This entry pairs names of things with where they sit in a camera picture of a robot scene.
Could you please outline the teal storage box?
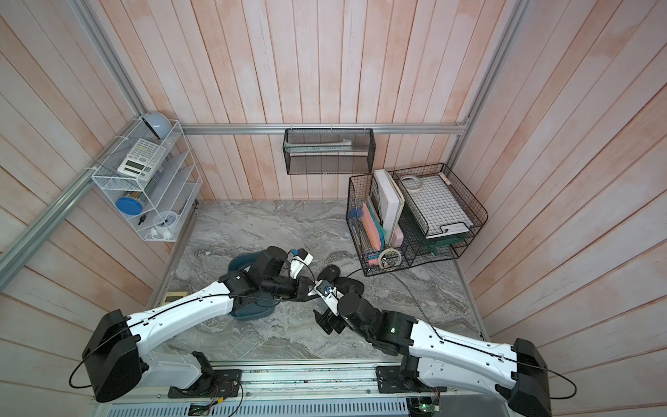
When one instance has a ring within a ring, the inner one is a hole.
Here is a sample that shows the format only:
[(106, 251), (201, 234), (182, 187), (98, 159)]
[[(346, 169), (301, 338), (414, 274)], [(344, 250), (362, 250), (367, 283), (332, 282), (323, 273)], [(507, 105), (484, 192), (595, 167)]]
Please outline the teal storage box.
[[(257, 260), (260, 252), (239, 255), (228, 265), (228, 272), (246, 270)], [(234, 310), (229, 313), (236, 321), (255, 321), (271, 316), (275, 310), (274, 298), (268, 293), (254, 294), (256, 299), (242, 299), (242, 302), (234, 303)]]

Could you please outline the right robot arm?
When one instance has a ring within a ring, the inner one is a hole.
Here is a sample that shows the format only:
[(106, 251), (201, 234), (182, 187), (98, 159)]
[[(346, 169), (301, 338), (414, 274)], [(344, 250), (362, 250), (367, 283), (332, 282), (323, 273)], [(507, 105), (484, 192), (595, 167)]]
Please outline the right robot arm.
[(484, 342), (433, 328), (396, 311), (380, 311), (362, 296), (313, 289), (327, 306), (323, 328), (348, 328), (384, 354), (400, 356), (397, 386), (413, 391), (451, 387), (488, 394), (523, 416), (552, 415), (547, 364), (528, 340)]

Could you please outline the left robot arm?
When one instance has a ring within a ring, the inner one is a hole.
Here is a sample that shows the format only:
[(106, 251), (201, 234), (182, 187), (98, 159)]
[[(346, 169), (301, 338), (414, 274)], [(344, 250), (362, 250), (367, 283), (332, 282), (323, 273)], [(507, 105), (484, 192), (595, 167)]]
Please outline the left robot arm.
[(202, 352), (156, 354), (182, 332), (219, 316), (251, 321), (269, 316), (279, 302), (305, 302), (314, 285), (312, 255), (299, 248), (286, 252), (270, 246), (240, 255), (227, 274), (181, 300), (126, 316), (114, 310), (99, 321), (86, 345), (85, 368), (94, 398), (117, 400), (137, 387), (170, 387), (180, 396), (219, 392), (219, 377)]

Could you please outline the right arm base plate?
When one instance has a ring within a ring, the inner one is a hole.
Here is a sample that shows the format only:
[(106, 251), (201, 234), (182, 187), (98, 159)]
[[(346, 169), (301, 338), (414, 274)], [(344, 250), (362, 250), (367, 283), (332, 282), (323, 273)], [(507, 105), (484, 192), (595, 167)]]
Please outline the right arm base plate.
[(403, 375), (400, 366), (378, 366), (375, 368), (375, 376), (381, 394), (442, 394), (448, 391), (447, 387), (427, 387), (416, 377)]

